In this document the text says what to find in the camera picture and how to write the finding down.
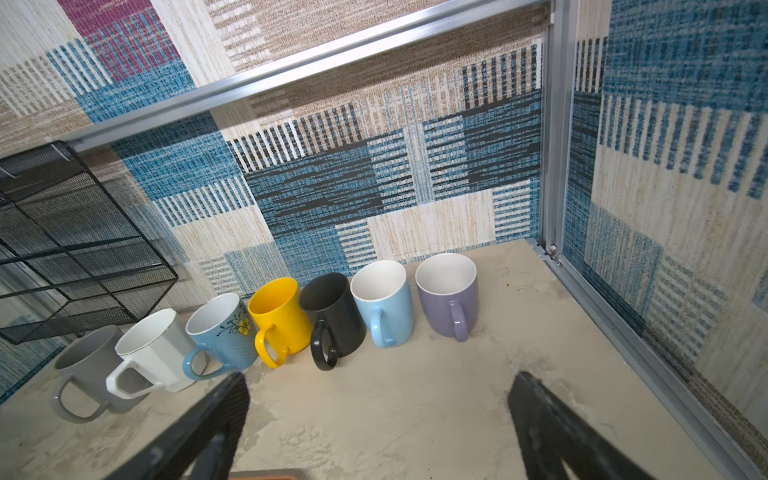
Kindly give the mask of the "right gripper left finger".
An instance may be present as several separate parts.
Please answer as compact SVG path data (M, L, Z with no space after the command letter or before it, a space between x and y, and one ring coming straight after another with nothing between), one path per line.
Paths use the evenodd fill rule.
M227 479L250 395L245 375L229 375L109 479Z

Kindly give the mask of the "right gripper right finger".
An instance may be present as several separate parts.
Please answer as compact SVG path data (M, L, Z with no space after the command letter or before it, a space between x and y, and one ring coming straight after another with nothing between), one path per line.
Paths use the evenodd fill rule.
M651 477L531 373L515 376L507 404L529 479Z

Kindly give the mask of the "teal blue mug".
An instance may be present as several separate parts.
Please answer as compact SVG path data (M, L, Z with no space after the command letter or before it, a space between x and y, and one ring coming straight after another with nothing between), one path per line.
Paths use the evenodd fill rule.
M219 295L195 311L185 326L196 347L183 360L185 375L194 381L247 370L258 358L257 328L242 298L236 293ZM221 367L209 374L193 371L192 361L207 352Z

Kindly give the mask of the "white mug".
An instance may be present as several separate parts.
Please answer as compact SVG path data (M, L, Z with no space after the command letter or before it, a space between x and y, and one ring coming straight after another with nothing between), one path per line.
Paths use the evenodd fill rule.
M106 389L131 400L158 389L179 392L196 382L184 372L185 357L197 344L186 333L173 308L159 310L132 326L115 345L122 362L107 376ZM151 383L129 392L118 385L121 375L133 369Z

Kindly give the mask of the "yellow mug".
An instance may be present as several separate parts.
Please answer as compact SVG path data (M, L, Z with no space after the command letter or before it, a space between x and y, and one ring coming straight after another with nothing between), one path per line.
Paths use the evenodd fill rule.
M290 355L309 346L312 324L299 305L300 288L290 277L273 280L247 303L247 309L259 331L255 348L263 362L272 369L282 366Z

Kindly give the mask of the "lavender mug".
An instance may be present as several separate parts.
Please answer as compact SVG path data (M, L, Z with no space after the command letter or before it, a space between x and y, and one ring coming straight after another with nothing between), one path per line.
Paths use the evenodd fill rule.
M415 281L431 328L458 342L467 341L479 318L476 264L458 253L433 255L417 267Z

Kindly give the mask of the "grey mug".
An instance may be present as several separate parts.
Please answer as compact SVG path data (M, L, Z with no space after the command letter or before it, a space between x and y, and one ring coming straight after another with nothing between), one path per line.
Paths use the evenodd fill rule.
M106 388L106 378L122 363L115 347L123 333L115 325L107 325L71 343L58 357L54 369L60 376L52 398L53 411L63 420L82 424L88 423L105 411L121 414L143 401L148 394L125 400L110 393ZM62 393L69 385L74 385L82 393L98 404L89 416L80 416L71 412L62 401Z

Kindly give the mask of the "black mug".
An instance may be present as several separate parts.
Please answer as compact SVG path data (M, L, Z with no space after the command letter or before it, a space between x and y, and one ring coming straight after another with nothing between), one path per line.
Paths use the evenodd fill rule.
M332 272L310 281L299 296L312 323L310 351L321 371L330 371L340 358L363 343L367 327L350 290L350 281Z

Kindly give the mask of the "light blue mug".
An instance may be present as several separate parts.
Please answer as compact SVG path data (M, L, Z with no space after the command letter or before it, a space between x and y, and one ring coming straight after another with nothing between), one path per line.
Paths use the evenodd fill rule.
M415 313L402 264L378 260L366 265L353 276L350 289L377 348L400 346L410 339Z

